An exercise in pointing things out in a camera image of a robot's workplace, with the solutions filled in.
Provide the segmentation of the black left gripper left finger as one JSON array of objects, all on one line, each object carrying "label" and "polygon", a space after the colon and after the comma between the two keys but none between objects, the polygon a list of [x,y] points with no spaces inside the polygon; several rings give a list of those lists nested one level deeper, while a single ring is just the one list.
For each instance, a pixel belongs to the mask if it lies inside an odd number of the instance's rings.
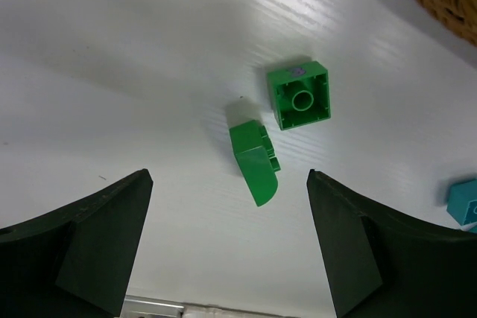
[{"label": "black left gripper left finger", "polygon": [[152,188],[142,169],[1,229],[1,316],[118,317]]}]

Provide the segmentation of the dark green square lego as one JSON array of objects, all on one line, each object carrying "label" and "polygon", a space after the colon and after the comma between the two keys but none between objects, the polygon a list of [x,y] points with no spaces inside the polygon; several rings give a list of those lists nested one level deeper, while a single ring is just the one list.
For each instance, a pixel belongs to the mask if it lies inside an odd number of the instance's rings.
[{"label": "dark green square lego", "polygon": [[281,130],[331,118],[328,70],[318,61],[270,71],[266,79]]}]

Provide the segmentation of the dark green sloped lego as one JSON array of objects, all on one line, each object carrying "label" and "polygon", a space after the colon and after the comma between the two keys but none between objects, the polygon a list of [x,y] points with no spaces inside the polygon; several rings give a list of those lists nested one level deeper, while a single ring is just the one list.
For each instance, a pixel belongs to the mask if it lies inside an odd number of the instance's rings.
[{"label": "dark green sloped lego", "polygon": [[229,129],[234,157],[255,204],[268,203],[278,189],[281,167],[265,126],[250,120]]}]

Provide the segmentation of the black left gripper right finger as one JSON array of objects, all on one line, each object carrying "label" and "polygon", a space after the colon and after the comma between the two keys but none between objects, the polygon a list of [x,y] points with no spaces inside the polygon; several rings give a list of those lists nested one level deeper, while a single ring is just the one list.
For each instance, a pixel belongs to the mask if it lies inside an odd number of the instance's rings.
[{"label": "black left gripper right finger", "polygon": [[409,216],[320,171],[309,203],[338,317],[474,317],[476,235]]}]

